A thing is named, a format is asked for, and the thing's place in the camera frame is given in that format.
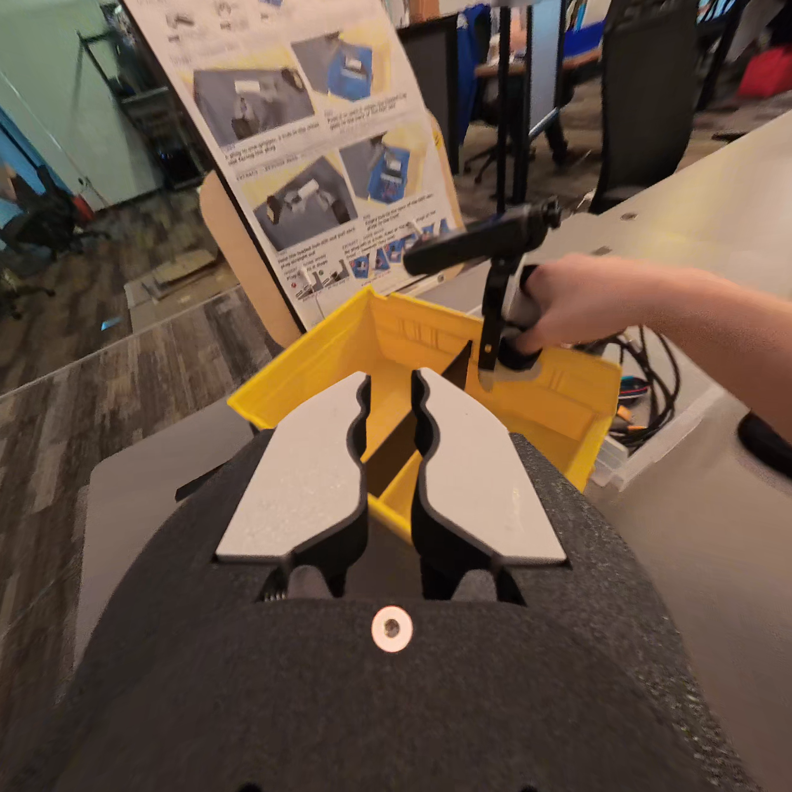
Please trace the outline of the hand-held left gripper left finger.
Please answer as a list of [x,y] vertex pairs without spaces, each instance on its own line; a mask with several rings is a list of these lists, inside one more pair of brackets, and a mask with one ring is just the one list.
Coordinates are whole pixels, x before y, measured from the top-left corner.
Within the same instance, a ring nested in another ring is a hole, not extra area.
[[368,546],[362,461],[371,377],[355,371],[292,410],[276,428],[215,548],[222,567],[267,567],[288,587],[298,569],[347,592]]

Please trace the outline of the clear plastic bin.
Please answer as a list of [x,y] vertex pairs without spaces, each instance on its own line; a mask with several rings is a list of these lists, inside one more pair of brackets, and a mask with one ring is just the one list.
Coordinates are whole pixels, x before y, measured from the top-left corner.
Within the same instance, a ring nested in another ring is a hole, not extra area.
[[622,492],[698,429],[727,392],[665,337],[638,327],[581,351],[621,371],[617,407],[590,485]]

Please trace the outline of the person's right forearm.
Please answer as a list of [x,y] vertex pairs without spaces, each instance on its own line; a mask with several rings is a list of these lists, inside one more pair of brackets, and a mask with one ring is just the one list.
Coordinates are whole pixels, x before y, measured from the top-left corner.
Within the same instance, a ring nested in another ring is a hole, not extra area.
[[694,269],[641,273],[648,327],[790,442],[790,302]]

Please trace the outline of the person's right hand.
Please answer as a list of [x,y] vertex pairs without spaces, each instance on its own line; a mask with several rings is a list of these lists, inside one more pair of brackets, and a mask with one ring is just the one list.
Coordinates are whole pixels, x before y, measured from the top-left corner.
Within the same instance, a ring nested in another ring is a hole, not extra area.
[[664,277],[657,266],[618,257],[569,254],[540,264],[522,287],[538,307],[539,318],[513,344],[527,355],[644,325],[652,317]]

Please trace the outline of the yellow plastic bin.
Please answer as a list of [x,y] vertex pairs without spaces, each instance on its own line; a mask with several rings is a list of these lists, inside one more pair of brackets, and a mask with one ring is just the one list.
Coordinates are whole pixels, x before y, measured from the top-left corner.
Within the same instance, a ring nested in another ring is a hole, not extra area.
[[304,401],[361,371],[371,378],[366,462],[407,416],[412,371],[440,374],[471,342],[466,393],[584,491],[616,411],[620,370],[584,353],[549,349],[529,379],[485,391],[477,367],[481,329],[480,318],[367,287],[242,385],[228,405],[256,428],[274,429]]

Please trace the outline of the black bin divider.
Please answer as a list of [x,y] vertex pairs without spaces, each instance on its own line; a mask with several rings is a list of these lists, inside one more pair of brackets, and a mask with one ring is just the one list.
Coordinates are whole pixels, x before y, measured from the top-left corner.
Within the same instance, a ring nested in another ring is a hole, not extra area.
[[[441,374],[445,380],[450,381],[462,391],[466,388],[472,350],[473,342],[469,341]],[[366,462],[368,493],[374,497],[382,496],[417,450],[414,440],[417,417],[412,409],[411,401],[408,406],[409,412]]]

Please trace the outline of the black pole stand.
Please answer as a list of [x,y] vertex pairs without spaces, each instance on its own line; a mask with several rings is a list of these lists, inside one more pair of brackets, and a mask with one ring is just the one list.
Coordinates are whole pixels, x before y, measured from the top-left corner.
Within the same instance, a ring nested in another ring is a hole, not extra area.
[[[497,2],[496,7],[499,15],[496,213],[502,215],[508,205],[524,203],[527,195],[533,14],[528,2],[503,1]],[[520,101],[516,100],[516,91],[509,89],[513,52],[523,53]],[[511,143],[514,157],[511,198],[507,198],[506,193],[508,143]]]

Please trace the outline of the black partition panel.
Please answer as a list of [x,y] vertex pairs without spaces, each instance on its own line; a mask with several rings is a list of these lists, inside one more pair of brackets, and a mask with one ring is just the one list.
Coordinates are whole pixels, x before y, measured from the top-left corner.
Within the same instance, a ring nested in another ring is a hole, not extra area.
[[397,31],[424,104],[441,130],[452,175],[460,172],[457,18],[441,16]]

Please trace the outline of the blue jacket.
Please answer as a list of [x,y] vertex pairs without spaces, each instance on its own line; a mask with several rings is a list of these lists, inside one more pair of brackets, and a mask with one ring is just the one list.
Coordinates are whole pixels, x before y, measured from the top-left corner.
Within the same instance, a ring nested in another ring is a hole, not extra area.
[[459,144],[467,134],[473,117],[478,91],[478,78],[475,70],[482,65],[490,48],[491,14],[490,6],[477,4],[466,7],[457,16],[457,58],[458,58],[458,109],[457,127]]

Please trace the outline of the printed instruction sheet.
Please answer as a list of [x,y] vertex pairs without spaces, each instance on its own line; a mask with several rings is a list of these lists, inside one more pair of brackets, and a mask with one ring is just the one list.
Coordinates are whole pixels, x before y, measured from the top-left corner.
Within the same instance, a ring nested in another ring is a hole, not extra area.
[[124,2],[301,332],[461,214],[381,2]]

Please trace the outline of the black office chair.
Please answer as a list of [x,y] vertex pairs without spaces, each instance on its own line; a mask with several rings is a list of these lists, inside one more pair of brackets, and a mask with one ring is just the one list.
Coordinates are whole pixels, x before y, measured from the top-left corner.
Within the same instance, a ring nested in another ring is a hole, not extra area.
[[2,318],[19,321],[18,301],[29,295],[53,297],[53,289],[25,280],[39,274],[66,252],[85,252],[88,241],[111,241],[105,231],[91,230],[74,197],[60,188],[45,169],[44,192],[37,193],[2,162]]
[[697,2],[611,2],[601,58],[602,150],[589,212],[673,175],[694,122]]

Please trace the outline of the cardboard box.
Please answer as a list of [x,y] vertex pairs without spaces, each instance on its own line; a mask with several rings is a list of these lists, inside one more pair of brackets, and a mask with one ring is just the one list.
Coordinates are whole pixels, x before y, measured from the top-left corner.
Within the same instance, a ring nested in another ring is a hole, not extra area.
[[159,301],[203,276],[219,260],[219,254],[206,249],[181,253],[160,264],[141,280],[146,294]]

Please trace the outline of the black wrist rest pad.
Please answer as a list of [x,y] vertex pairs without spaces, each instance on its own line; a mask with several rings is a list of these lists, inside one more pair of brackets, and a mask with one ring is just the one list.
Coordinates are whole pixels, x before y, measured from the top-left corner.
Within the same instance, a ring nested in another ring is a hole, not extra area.
[[740,420],[737,437],[742,448],[755,460],[791,480],[791,446],[753,412]]

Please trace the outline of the black metal rack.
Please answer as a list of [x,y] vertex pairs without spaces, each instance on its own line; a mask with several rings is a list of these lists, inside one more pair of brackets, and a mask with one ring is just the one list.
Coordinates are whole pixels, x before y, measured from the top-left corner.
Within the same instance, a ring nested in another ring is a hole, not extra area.
[[165,188],[182,190],[202,183],[203,154],[162,69],[133,35],[115,28],[77,32],[80,55],[87,57],[106,86],[115,108],[144,146]]

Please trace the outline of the red bag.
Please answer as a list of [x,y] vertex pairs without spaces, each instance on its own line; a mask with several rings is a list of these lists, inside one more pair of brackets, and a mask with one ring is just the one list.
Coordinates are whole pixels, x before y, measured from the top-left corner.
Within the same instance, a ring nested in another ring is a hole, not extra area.
[[771,47],[748,63],[738,96],[766,99],[791,91],[791,45]]

